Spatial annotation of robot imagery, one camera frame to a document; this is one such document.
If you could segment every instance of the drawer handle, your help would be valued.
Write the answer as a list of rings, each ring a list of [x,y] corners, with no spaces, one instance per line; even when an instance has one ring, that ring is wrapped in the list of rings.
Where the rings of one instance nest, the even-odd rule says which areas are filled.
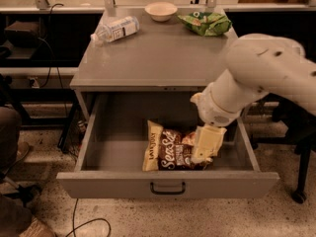
[[[178,192],[158,192],[155,190],[154,187],[154,183],[150,183],[150,191],[154,194],[154,195],[181,195],[186,191],[186,183],[182,182],[182,189]]]

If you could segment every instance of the white bowl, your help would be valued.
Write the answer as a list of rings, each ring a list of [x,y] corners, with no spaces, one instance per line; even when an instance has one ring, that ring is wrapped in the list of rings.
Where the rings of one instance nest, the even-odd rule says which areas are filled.
[[[172,3],[157,2],[148,4],[145,11],[154,21],[164,22],[170,20],[172,15],[178,11],[178,8]]]

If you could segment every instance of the pants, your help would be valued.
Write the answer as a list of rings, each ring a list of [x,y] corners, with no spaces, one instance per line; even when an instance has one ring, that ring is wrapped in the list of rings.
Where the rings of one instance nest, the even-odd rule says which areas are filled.
[[[21,128],[20,115],[0,107],[0,169],[15,162]],[[32,221],[31,212],[0,194],[0,237],[14,237],[26,230]]]

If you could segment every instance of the open drawer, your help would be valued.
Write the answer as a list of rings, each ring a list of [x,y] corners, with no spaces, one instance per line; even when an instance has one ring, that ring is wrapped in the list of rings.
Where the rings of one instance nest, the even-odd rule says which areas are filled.
[[[57,179],[73,198],[260,198],[277,173],[260,171],[240,118],[228,127],[220,157],[203,171],[143,172],[147,120],[193,130],[190,92],[100,93],[72,173]]]

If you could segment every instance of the concrete floor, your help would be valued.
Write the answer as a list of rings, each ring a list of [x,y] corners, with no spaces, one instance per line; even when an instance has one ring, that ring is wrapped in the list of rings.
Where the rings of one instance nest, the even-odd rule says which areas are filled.
[[[253,134],[284,132],[282,123],[271,123],[269,115],[247,118]],[[77,133],[70,132],[75,151]],[[33,214],[58,236],[73,229],[76,199],[55,179],[58,172],[72,171],[75,159],[57,148],[61,129],[23,130],[21,140],[32,145],[27,158],[15,166],[10,177],[19,184],[37,183],[41,194],[28,204]],[[290,197],[297,183],[299,156],[293,146],[260,144],[255,150],[262,171],[278,172],[279,182],[256,199],[79,199],[74,225],[102,218],[111,224],[111,236],[212,236],[212,237],[310,237],[316,236],[316,159],[311,154],[306,182],[307,201]],[[0,185],[0,192],[10,190]],[[109,226],[97,220],[76,230],[76,236],[108,236]]]

